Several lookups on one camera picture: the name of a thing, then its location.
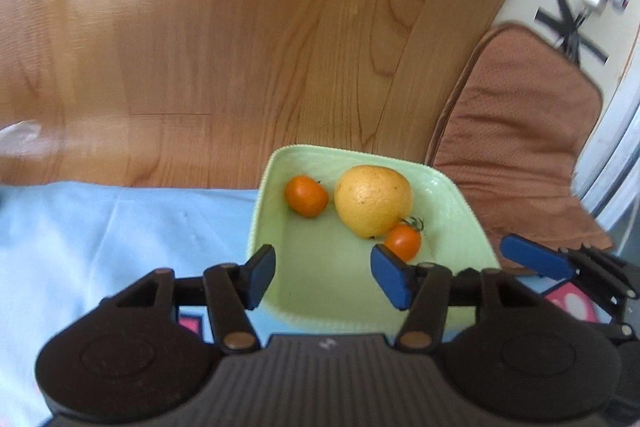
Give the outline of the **orange tomato with stem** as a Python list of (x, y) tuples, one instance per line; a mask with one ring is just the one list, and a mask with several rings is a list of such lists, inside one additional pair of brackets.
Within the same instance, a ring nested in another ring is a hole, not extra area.
[(402, 219), (387, 233), (384, 245), (400, 260), (408, 262), (416, 257), (421, 249), (423, 230), (424, 223), (421, 219)]

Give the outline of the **large yellow citrus fruit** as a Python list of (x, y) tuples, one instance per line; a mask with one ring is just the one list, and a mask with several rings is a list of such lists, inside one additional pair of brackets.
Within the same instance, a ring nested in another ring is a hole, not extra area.
[(345, 171), (334, 188), (337, 216), (362, 239), (386, 234), (413, 206), (409, 181), (398, 171), (360, 165)]

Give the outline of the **small orange mandarin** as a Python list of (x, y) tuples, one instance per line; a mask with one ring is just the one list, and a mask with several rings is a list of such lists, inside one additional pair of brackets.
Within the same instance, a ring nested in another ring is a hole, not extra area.
[(284, 190), (288, 208), (307, 219), (321, 215), (329, 204), (326, 189), (310, 176), (294, 176)]

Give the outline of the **light green ceramic bowl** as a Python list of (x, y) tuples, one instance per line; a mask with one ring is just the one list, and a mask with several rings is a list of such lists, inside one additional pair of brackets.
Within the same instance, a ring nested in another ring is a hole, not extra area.
[(459, 273), (499, 262), (474, 212), (441, 172), (353, 150), (292, 145), (262, 175), (248, 251), (268, 244), (276, 273), (262, 307), (291, 329), (393, 334), (405, 317), (371, 273), (372, 248), (402, 221), (420, 228), (415, 262)]

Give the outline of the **brown padded cushion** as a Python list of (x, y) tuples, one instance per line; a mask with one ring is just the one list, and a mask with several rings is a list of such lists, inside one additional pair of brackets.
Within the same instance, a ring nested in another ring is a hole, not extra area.
[(480, 38), (442, 108), (426, 162), (473, 211), (488, 267), (526, 273), (500, 253), (509, 234), (554, 251), (612, 249), (573, 187), (602, 107), (597, 83), (529, 28), (502, 24)]

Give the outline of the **Peppa Pig blue tablecloth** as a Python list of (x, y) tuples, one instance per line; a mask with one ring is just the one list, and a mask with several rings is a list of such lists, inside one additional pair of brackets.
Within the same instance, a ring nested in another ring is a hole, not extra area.
[(195, 277), (242, 261), (256, 198), (254, 190), (2, 186), (2, 425), (49, 418), (37, 355), (104, 297), (156, 268)]

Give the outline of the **black tape cross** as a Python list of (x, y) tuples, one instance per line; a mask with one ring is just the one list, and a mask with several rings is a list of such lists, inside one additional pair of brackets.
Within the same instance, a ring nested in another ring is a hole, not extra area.
[(580, 49), (585, 48), (601, 64), (608, 61), (608, 54), (590, 38), (580, 32), (580, 28), (590, 17), (591, 10), (583, 9), (575, 15), (568, 0), (555, 0), (559, 9), (559, 16), (554, 17), (543, 8), (539, 8), (535, 14), (537, 23), (543, 24), (556, 35), (555, 49), (576, 66), (580, 66)]

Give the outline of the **wooden board backdrop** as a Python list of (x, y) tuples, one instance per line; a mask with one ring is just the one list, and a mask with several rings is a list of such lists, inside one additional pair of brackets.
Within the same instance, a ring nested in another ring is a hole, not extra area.
[(506, 0), (1, 0), (5, 184), (253, 187), (277, 148), (421, 162)]

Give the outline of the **clear plastic fruit bag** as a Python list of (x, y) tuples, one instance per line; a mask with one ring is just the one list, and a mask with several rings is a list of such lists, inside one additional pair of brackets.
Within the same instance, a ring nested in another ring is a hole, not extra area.
[(42, 127), (35, 120), (23, 120), (10, 124), (0, 131), (2, 156), (17, 156), (29, 152), (39, 142)]

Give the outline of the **white window frame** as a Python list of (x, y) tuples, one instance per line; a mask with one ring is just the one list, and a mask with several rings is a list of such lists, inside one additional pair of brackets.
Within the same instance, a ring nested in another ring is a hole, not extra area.
[(622, 80), (578, 159), (573, 188), (585, 210), (609, 230), (639, 191), (639, 73)]

